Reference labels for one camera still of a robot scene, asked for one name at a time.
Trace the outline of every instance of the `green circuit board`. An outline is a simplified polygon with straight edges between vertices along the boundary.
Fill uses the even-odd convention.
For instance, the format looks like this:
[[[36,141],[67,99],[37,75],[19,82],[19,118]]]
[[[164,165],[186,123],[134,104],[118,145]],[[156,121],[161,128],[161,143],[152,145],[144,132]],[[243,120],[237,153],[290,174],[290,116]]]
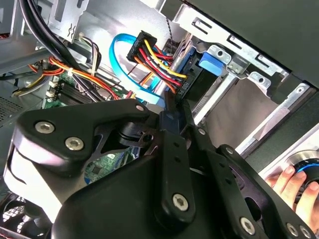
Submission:
[[[123,153],[108,154],[89,163],[85,169],[84,175],[87,183],[93,183],[112,173],[120,167],[122,160],[124,159],[123,156]]]

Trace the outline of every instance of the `cable tie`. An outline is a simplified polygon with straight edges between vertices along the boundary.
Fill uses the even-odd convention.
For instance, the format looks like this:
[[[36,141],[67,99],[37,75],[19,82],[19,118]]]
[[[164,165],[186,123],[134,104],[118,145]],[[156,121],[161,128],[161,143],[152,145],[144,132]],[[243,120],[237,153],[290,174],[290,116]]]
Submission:
[[[68,76],[69,76],[69,77],[72,77],[72,76],[73,76],[73,68],[72,68],[72,67],[69,68],[69,70],[68,70]]]

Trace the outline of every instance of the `human hand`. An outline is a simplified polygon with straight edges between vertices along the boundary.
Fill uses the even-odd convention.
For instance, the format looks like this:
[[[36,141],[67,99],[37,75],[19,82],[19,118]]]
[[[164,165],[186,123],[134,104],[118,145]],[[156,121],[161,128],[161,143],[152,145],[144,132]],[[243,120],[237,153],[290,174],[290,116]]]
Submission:
[[[310,183],[296,204],[297,193],[307,175],[304,171],[295,175],[294,172],[294,167],[289,166],[280,175],[266,179],[266,182],[315,233],[319,229],[319,201],[316,201],[319,184]]]

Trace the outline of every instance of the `silver screw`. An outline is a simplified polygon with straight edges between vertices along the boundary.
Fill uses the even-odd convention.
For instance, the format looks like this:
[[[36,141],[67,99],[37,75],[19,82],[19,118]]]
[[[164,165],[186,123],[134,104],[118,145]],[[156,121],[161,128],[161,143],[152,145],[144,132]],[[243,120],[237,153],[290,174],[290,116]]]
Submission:
[[[291,225],[290,223],[287,223],[286,226],[292,235],[294,235],[295,237],[298,237],[298,231],[293,225]]]
[[[255,234],[256,231],[255,231],[254,225],[247,218],[241,218],[240,224],[249,235]]]
[[[142,106],[136,106],[136,109],[138,109],[139,111],[144,111],[144,108]]]
[[[181,194],[176,193],[173,195],[173,204],[182,212],[185,212],[188,209],[188,201]]]
[[[205,130],[203,130],[202,128],[199,128],[198,131],[199,131],[202,135],[205,135],[205,134],[206,134]]]
[[[229,147],[226,147],[226,151],[227,151],[229,154],[233,154],[233,153],[234,153],[234,151],[233,151],[231,148],[229,148]]]
[[[300,87],[298,87],[298,88],[296,89],[296,92],[297,92],[297,93],[301,93],[301,92],[303,92],[304,90],[305,90],[304,87],[300,86]]]
[[[51,124],[49,122],[41,121],[41,122],[36,123],[35,129],[39,133],[49,134],[55,130],[55,127],[53,124]]]
[[[79,151],[84,148],[84,142],[77,137],[70,137],[65,141],[65,146],[73,151]]]
[[[300,226],[300,230],[307,238],[311,238],[311,234],[308,232],[308,230],[304,226]]]

